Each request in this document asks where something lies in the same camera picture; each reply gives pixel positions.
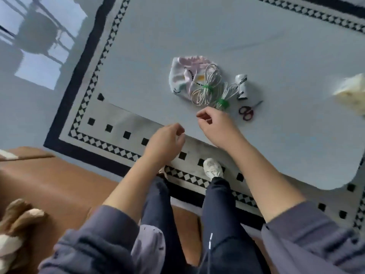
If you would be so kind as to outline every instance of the navy pants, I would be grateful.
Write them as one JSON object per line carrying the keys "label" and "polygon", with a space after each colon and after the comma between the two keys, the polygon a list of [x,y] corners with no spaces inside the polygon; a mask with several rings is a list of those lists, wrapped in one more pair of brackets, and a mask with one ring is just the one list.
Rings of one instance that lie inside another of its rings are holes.
{"label": "navy pants", "polygon": [[[166,257],[162,274],[196,273],[197,268],[186,263],[170,204],[164,177],[157,176],[144,204],[141,224],[158,227],[165,236]],[[203,250],[207,252],[211,233],[211,259],[201,262],[200,273],[268,274],[270,269],[253,239],[240,225],[236,205],[228,182],[213,178],[203,204]]]}

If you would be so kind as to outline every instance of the hand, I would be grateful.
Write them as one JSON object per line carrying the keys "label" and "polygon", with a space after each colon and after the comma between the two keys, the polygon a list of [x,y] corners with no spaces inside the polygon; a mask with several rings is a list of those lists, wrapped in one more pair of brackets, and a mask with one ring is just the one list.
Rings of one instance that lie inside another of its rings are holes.
{"label": "hand", "polygon": [[179,123],[158,129],[149,140],[143,156],[158,164],[158,167],[168,164],[181,152],[185,143],[184,132]]}
{"label": "hand", "polygon": [[244,138],[229,115],[223,111],[206,107],[198,111],[196,117],[205,136],[215,146],[227,152],[230,147],[234,147],[237,140]]}

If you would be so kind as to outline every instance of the gray sleeve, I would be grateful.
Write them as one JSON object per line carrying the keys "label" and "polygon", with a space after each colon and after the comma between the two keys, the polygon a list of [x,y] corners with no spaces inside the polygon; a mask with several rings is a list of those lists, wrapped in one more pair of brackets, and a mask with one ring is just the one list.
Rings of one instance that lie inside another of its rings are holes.
{"label": "gray sleeve", "polygon": [[365,242],[359,234],[352,228],[340,228],[311,202],[287,210],[267,227],[348,273],[365,273]]}
{"label": "gray sleeve", "polygon": [[41,274],[133,273],[131,250],[138,225],[123,212],[101,206],[80,230],[68,230],[55,253],[39,265]]}

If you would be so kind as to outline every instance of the black rug border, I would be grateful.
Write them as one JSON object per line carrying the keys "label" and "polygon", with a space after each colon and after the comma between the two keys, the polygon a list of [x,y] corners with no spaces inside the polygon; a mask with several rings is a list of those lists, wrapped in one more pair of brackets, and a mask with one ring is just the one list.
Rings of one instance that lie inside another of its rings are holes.
{"label": "black rug border", "polygon": [[[115,0],[104,0],[102,5],[97,10],[94,27],[86,42],[85,49],[80,57],[80,60],[73,71],[70,83],[66,88],[61,104],[58,107],[56,116],[53,120],[51,128],[49,129],[43,146],[76,160],[109,171],[113,174],[125,176],[125,174],[130,170],[129,166],[105,158],[59,139],[63,126],[65,125],[66,119],[81,86],[83,77],[98,45],[99,38],[103,33],[107,15],[112,9],[114,3]],[[203,201],[205,198],[204,194],[180,187],[174,183],[168,183],[167,185],[172,197],[197,207],[203,206]],[[244,225],[261,230],[262,226],[265,224],[264,219],[256,214],[238,208],[237,213],[240,218],[240,222]]]}
{"label": "black rug border", "polygon": [[365,7],[358,6],[343,0],[303,0],[308,3],[323,6],[342,13],[365,19]]}

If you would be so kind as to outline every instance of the gray sweatshirt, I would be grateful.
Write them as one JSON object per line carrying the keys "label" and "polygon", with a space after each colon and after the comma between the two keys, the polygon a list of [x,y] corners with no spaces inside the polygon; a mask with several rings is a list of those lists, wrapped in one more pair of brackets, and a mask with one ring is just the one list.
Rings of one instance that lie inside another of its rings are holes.
{"label": "gray sweatshirt", "polygon": [[[282,274],[365,274],[365,243],[359,235],[338,227],[310,202],[264,225],[262,239]],[[40,264],[39,273],[158,274],[164,246],[163,234],[156,227],[139,227],[123,212],[101,206],[80,230],[66,232],[55,245],[54,255]],[[216,257],[207,267],[213,270],[215,264],[221,268],[225,263]]]}

